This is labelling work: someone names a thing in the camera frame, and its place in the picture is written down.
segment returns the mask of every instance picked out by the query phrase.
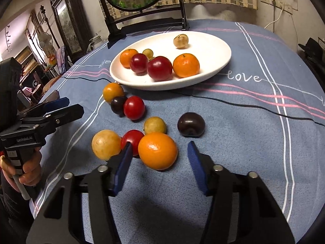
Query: blue tablecloth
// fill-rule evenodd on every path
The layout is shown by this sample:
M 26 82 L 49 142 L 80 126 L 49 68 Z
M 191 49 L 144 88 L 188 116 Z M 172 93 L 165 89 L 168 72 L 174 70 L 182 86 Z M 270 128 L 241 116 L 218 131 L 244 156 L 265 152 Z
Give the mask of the blue tablecloth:
M 299 56 L 278 36 L 261 27 L 207 19 L 190 21 L 190 26 L 192 31 L 226 41 L 232 58 L 219 74 L 192 87 L 173 92 L 124 87 L 129 96 L 143 98 L 147 117 L 164 119 L 168 134 L 178 145 L 179 156 L 167 172 L 149 169 L 140 159 L 132 160 L 123 190 L 110 199 L 122 243 L 199 243 L 211 198 L 199 191 L 187 159 L 186 148 L 191 139 L 182 137 L 177 130 L 178 118 L 187 111 L 201 114 L 207 124 L 203 137 L 195 140 L 199 150 L 232 172 L 258 172 L 298 241 L 325 202 L 325 127 L 315 123 L 325 124 L 324 92 Z M 107 81 L 78 78 L 111 80 L 109 65 L 113 58 L 128 45 L 155 34 L 128 36 L 109 50 L 102 45 L 80 59 L 64 75 L 68 79 L 59 79 L 45 95 L 46 98 L 58 89 L 71 104 L 81 104 L 85 114 L 47 137 L 41 150 L 42 191 L 37 201 L 30 204 L 34 215 L 64 173 L 85 174 L 103 163 L 91 149 L 92 137 L 98 131 L 111 129 L 122 136 L 128 130 L 143 129 L 143 121 L 133 123 L 113 114 L 102 98 Z M 87 210 L 84 195 L 85 234 L 91 242 Z

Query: oval plate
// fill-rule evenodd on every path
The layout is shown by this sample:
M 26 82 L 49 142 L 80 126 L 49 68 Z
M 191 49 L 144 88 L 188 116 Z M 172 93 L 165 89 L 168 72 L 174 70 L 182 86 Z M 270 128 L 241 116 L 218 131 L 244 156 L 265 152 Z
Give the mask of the oval plate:
M 186 34 L 188 36 L 188 48 L 177 49 L 174 46 L 173 40 L 179 34 Z M 197 75 L 187 78 L 178 78 L 173 72 L 173 78 L 170 80 L 156 82 L 148 74 L 139 76 L 131 71 L 131 69 L 126 69 L 122 66 L 120 63 L 120 54 L 130 48 L 136 49 L 139 53 L 150 48 L 154 53 L 154 57 L 164 56 L 171 63 L 173 63 L 178 55 L 191 53 L 200 62 L 200 72 Z M 210 34 L 194 31 L 175 31 L 157 34 L 139 40 L 124 50 L 118 53 L 110 65 L 109 72 L 112 78 L 122 85 L 148 91 L 178 89 L 200 83 L 217 74 L 228 64 L 231 58 L 231 49 L 222 39 Z

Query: fan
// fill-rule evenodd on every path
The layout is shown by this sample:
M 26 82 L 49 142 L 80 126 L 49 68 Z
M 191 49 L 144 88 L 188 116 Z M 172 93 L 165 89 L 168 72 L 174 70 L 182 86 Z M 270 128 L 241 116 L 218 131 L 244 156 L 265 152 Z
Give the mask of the fan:
M 37 43 L 47 57 L 51 56 L 52 54 L 55 55 L 52 36 L 50 34 L 47 34 L 45 32 L 39 33 Z

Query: hand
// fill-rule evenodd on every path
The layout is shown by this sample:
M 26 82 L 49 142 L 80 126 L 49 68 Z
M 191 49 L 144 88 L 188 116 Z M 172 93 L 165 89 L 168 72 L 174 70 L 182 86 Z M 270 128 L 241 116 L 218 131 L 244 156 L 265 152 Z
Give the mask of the hand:
M 35 186 L 41 180 L 41 159 L 42 154 L 40 152 L 41 148 L 35 148 L 31 159 L 24 163 L 22 169 L 25 172 L 19 177 L 20 183 L 27 186 Z M 4 156 L 0 157 L 0 167 L 4 173 L 5 178 L 8 183 L 16 190 L 19 191 L 17 185 L 12 180 L 12 176 L 16 174 L 15 167 L 12 166 L 9 159 Z

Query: metal bolt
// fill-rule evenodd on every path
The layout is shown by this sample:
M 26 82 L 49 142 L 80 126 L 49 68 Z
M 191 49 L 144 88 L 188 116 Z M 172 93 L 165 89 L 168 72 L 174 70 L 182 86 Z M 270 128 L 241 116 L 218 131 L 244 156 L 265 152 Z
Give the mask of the metal bolt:
M 254 171 L 250 171 L 248 175 L 251 178 L 257 178 L 258 177 L 258 174 L 256 172 L 254 172 Z
M 213 170 L 214 171 L 222 171 L 223 170 L 223 167 L 221 165 L 217 164 L 217 165 L 214 165 L 213 166 Z
M 101 165 L 97 168 L 99 172 L 105 172 L 108 170 L 108 167 L 106 165 Z
M 67 172 L 65 175 L 63 175 L 63 178 L 66 180 L 71 179 L 74 176 L 72 172 Z

